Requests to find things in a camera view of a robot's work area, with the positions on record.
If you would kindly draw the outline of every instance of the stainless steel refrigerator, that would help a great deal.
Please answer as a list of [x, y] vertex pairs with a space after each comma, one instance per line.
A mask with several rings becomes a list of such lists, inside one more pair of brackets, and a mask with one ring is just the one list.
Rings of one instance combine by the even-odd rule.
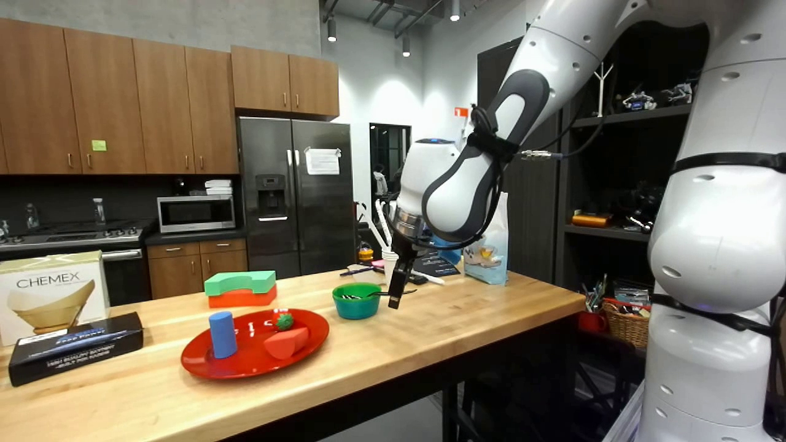
[[239, 118], [247, 265], [278, 278], [353, 263], [349, 126]]

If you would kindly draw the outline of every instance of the stovetop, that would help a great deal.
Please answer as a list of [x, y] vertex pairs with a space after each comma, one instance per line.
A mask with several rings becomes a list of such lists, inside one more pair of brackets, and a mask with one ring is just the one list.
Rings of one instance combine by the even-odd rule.
[[0, 254], [74, 250], [74, 249], [132, 249], [143, 243], [145, 228], [117, 218], [108, 224], [58, 224], [0, 239]]

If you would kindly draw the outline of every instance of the kitchen island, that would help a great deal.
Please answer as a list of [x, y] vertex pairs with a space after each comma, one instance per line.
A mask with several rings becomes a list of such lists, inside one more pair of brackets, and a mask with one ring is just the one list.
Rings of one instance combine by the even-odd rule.
[[112, 308], [112, 315], [139, 315], [139, 352], [21, 389], [8, 382], [11, 350], [4, 347], [3, 439], [224, 439], [584, 310], [579, 296], [525, 275], [511, 272], [506, 288], [457, 275], [444, 286], [419, 286], [397, 313], [381, 306], [376, 317], [347, 323], [332, 306], [339, 282], [347, 282], [339, 272], [278, 282], [269, 308], [311, 310], [330, 323], [330, 336], [314, 357], [261, 378], [204, 382], [181, 368], [181, 350], [214, 313], [204, 296]]

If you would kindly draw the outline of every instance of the cardboard box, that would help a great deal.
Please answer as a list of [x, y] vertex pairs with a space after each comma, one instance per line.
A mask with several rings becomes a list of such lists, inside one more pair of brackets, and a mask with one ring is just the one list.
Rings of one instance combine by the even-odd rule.
[[18, 342], [8, 364], [8, 377], [11, 385], [21, 385], [135, 350], [143, 350], [143, 323], [132, 313], [74, 326], [58, 336], [29, 345]]
[[3, 347], [105, 317], [100, 250], [0, 263]]

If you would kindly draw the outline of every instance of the shelf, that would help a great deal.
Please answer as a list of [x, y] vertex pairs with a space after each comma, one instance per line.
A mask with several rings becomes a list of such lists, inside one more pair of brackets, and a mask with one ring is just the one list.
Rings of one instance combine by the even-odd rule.
[[627, 228], [592, 228], [592, 227], [564, 227], [564, 233], [570, 236], [596, 236], [596, 239], [611, 239], [611, 240], [632, 240], [632, 243], [648, 243], [648, 233], [643, 232], [627, 232]]
[[[670, 108], [655, 108], [655, 112], [640, 112], [640, 113], [611, 113], [611, 116], [607, 116], [605, 126], [677, 118], [677, 116], [687, 116], [687, 113], [691, 113], [691, 107], [670, 107]], [[594, 129], [594, 126], [600, 126], [600, 118], [578, 118], [573, 123], [573, 129]]]

